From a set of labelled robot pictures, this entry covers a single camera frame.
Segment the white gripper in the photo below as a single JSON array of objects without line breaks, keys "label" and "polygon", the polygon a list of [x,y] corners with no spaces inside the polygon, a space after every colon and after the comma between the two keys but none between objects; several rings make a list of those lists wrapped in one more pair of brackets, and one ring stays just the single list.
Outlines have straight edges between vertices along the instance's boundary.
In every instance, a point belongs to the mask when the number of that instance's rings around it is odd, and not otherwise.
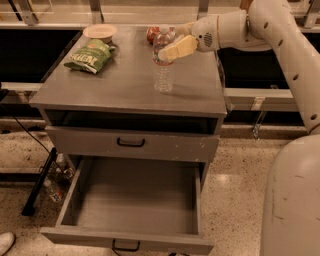
[{"label": "white gripper", "polygon": [[158,52],[161,61],[174,61],[189,56],[196,51],[197,44],[200,52],[219,49],[217,15],[201,18],[195,23],[176,25],[174,32],[177,37],[174,42]]}]

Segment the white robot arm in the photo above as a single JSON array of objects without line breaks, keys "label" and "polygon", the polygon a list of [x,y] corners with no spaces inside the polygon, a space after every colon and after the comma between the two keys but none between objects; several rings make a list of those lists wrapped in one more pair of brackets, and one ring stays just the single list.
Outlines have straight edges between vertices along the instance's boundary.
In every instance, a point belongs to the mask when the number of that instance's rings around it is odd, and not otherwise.
[{"label": "white robot arm", "polygon": [[242,0],[238,11],[176,28],[159,53],[172,61],[222,48],[274,52],[287,100],[272,109],[300,115],[307,134],[276,155],[266,182],[259,256],[320,256],[320,55],[303,35],[287,0]]}]

